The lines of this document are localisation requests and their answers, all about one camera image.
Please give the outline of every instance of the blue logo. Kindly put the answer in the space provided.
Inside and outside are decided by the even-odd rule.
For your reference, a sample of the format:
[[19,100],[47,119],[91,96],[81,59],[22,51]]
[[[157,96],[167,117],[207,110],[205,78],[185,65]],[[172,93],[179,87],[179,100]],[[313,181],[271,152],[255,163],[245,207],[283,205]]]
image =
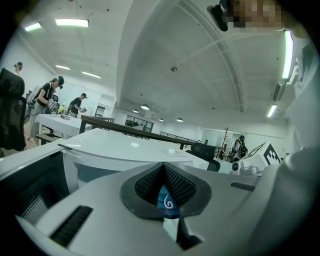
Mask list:
[[179,207],[176,205],[164,185],[160,190],[157,206],[163,211],[166,219],[178,219],[180,216]]

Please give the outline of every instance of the vr headset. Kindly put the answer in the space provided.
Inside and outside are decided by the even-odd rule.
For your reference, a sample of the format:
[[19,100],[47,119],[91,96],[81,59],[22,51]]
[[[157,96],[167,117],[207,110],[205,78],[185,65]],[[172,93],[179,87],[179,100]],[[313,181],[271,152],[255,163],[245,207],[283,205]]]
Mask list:
[[220,0],[216,6],[208,6],[207,11],[211,15],[216,26],[223,32],[228,30],[228,22],[233,22],[235,28],[245,28],[246,23],[240,22],[240,17],[234,14],[234,6],[239,0]]

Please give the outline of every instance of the mesh grille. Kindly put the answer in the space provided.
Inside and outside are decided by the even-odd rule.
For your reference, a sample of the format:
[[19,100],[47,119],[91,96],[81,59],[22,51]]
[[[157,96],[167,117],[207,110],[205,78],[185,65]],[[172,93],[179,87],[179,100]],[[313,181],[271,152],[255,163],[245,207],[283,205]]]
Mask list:
[[197,187],[193,182],[171,170],[167,166],[164,168],[164,185],[168,189],[175,203],[180,207],[195,195]]
[[167,166],[162,166],[136,182],[134,188],[139,197],[157,205],[159,192],[165,185],[178,207],[191,199],[197,186]]
[[162,167],[149,173],[137,181],[134,186],[137,195],[153,205],[157,205],[158,195],[164,184],[161,169]]
[[48,208],[45,202],[43,201],[41,195],[39,195],[24,211],[21,217],[34,225],[47,210]]

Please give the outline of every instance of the black chair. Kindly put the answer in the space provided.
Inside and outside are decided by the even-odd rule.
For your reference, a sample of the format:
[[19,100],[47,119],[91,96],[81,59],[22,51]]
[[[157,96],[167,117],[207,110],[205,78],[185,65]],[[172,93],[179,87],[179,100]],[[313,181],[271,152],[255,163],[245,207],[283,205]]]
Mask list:
[[185,152],[207,161],[209,163],[208,171],[218,172],[220,170],[220,163],[214,160],[216,148],[216,146],[204,145],[197,142],[191,146],[191,150]]
[[26,146],[24,91],[24,80],[3,68],[0,73],[0,148],[23,151]]

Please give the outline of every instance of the black office chair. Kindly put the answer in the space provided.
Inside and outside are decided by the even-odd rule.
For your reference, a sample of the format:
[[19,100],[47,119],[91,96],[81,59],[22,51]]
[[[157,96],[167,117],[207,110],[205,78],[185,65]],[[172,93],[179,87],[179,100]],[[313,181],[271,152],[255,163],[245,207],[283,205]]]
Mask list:
[[24,91],[24,80],[3,68],[0,73],[0,148],[22,151],[26,146]]
[[204,145],[197,142],[191,146],[191,150],[186,150],[185,152],[207,161],[209,163],[208,171],[218,172],[220,170],[220,163],[214,160],[216,148],[216,146]]

